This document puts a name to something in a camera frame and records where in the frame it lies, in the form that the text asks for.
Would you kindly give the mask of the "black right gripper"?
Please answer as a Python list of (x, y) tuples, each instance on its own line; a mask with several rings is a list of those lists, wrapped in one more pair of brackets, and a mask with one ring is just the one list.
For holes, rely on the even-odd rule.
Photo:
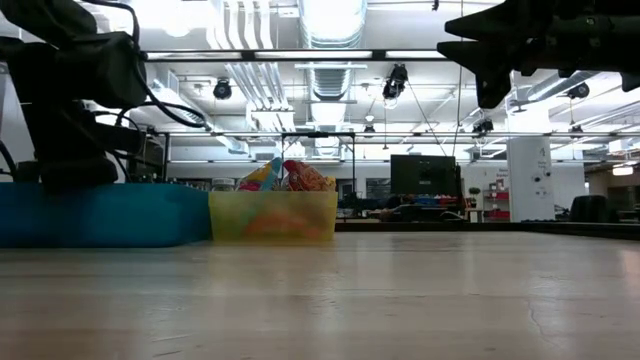
[[(477, 40), (440, 42), (437, 51), (474, 74), (482, 109), (504, 100), (513, 71), (554, 69), (562, 78), (578, 70), (617, 72), (623, 91), (640, 88), (640, 0), (505, 0), (444, 29)], [(481, 42), (522, 38), (531, 39)]]

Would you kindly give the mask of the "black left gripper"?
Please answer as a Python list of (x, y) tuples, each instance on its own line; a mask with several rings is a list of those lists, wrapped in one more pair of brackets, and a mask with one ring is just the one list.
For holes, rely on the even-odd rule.
[(24, 103), (22, 112), (44, 188), (61, 193), (113, 184), (116, 164), (107, 155), (137, 155), (144, 133), (99, 123), (77, 101)]

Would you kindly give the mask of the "orange roast beef ramen packet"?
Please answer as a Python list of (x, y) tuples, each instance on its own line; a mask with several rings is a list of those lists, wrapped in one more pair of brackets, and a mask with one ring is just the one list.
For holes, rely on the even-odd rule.
[(283, 163), (286, 175), (282, 185), (288, 191), (328, 192), (326, 177), (307, 163), (286, 160)]

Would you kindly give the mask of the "dark blue plastic bin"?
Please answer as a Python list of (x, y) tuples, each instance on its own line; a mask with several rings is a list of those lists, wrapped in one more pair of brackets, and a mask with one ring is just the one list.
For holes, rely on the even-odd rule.
[(211, 238), (209, 194), (120, 183), (52, 194), (0, 183), (0, 248), (162, 248)]

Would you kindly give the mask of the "white square pillar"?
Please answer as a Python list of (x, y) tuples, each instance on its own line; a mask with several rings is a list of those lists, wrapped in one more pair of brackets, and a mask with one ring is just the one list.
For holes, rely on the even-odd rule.
[(554, 194), (550, 142), (546, 137), (517, 137), (507, 143), (510, 220), (553, 220)]

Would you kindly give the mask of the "black computer monitor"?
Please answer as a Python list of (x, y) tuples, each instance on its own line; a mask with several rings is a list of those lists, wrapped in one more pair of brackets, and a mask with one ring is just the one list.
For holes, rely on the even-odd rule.
[(395, 195), (458, 196), (460, 170), (451, 156), (392, 155), (391, 192)]

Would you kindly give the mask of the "black overhead crossbar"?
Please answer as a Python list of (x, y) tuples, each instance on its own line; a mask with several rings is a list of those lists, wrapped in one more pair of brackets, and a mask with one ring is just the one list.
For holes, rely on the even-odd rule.
[(147, 62), (443, 62), (435, 50), (383, 49), (244, 49), (148, 51)]

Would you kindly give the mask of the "black office chair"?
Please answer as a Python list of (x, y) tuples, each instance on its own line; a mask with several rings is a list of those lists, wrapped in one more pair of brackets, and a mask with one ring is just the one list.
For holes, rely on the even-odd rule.
[(602, 195), (584, 195), (573, 199), (570, 221), (578, 223), (606, 223), (609, 220), (608, 200)]

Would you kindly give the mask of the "translucent yellow plastic bin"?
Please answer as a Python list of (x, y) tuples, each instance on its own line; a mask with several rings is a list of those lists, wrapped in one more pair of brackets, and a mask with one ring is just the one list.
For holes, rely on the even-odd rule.
[(338, 193), (211, 192), (213, 239), (226, 243), (323, 243), (333, 240)]

